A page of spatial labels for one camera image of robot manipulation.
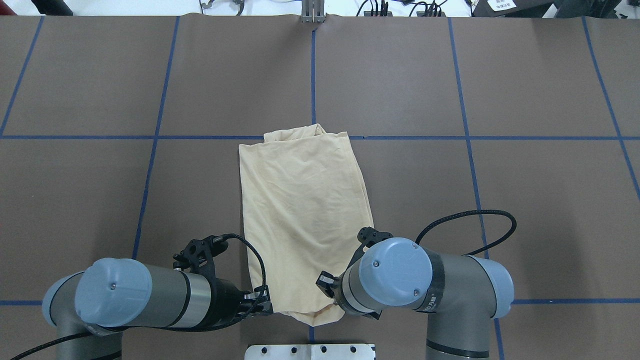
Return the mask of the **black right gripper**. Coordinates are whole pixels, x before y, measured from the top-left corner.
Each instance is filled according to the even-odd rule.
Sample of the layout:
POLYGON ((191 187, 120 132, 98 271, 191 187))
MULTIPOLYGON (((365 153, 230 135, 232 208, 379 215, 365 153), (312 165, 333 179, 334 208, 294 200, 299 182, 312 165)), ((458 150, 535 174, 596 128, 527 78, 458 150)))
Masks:
POLYGON ((366 251, 380 242, 390 239, 389 232, 380 232, 372 227, 363 227, 358 231, 360 246, 355 250, 349 265, 342 275, 334 276, 327 271, 320 272, 315 285, 325 296, 334 296, 334 303, 346 315, 365 317, 377 321, 381 309, 373 309, 375 301, 366 294, 362 285, 360 267, 366 251))

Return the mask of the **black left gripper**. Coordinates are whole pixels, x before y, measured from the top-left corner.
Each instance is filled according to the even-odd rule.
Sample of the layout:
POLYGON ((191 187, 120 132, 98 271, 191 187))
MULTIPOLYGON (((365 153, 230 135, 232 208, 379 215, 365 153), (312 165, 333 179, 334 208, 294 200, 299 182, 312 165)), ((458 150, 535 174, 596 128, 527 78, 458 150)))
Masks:
POLYGON ((188 293, 186 309, 176 326, 233 326, 244 317, 274 314, 268 285, 246 292, 217 276, 214 259, 228 249, 231 239, 240 236, 208 235, 190 240, 184 249, 174 253, 173 267, 185 272, 188 293))

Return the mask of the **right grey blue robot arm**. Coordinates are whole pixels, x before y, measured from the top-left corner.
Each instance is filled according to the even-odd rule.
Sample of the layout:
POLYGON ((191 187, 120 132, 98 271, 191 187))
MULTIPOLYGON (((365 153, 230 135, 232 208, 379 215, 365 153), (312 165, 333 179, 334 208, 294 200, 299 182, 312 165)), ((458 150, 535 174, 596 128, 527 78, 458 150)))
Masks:
POLYGON ((500 263, 451 255, 372 227, 340 275, 322 271, 316 285, 346 314, 379 319, 390 308, 427 315, 428 360, 488 360, 490 324, 506 316, 514 281, 500 263))

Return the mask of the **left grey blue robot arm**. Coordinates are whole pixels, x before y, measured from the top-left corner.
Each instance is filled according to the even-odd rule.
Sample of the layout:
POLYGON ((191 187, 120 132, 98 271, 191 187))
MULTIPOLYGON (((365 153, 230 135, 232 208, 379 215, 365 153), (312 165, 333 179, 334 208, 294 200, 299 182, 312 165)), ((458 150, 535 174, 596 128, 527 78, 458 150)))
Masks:
POLYGON ((199 333, 271 315, 268 286, 243 291, 219 278, 215 257, 229 240, 256 249, 238 234, 191 240, 162 268, 134 259, 103 258, 51 285, 42 313, 57 332, 58 360, 119 360, 125 330, 199 333))

